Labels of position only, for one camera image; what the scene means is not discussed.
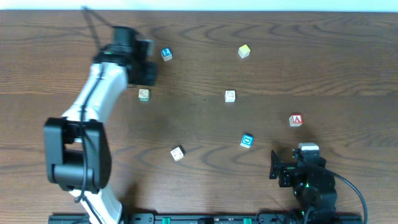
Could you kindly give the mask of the blue number 2 block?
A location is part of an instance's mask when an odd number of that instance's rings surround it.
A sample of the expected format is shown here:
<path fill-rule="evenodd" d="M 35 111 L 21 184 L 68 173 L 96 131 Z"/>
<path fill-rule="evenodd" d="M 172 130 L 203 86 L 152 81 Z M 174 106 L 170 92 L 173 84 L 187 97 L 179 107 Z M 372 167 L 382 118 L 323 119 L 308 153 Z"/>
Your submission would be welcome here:
<path fill-rule="evenodd" d="M 162 49 L 161 56 L 164 61 L 171 60 L 173 58 L 171 49 L 169 47 Z"/>

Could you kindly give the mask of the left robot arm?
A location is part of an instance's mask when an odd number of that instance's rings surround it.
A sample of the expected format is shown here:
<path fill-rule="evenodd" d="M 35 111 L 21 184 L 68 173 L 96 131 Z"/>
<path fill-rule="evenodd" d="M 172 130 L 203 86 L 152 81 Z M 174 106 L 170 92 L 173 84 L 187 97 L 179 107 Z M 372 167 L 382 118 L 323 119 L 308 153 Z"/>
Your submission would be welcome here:
<path fill-rule="evenodd" d="M 49 223 L 129 223 L 129 214 L 109 185 L 112 158 L 105 124 L 129 85 L 152 86 L 157 67 L 147 61 L 151 40 L 115 26 L 113 41 L 94 56 L 90 74 L 74 103 L 44 124 L 47 178 L 86 210 L 84 215 L 51 215 Z"/>

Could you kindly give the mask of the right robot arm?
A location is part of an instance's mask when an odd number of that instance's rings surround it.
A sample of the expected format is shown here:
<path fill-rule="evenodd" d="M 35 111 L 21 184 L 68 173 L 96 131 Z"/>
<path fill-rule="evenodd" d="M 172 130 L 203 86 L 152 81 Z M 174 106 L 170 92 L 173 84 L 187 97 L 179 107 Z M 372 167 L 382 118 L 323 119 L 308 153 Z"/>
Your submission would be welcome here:
<path fill-rule="evenodd" d="M 294 149 L 297 161 L 282 162 L 271 152 L 270 179 L 278 179 L 279 187 L 292 188 L 300 210 L 291 211 L 284 223 L 331 223 L 335 217 L 337 193 L 335 178 L 326 173 L 326 160 L 318 150 Z"/>

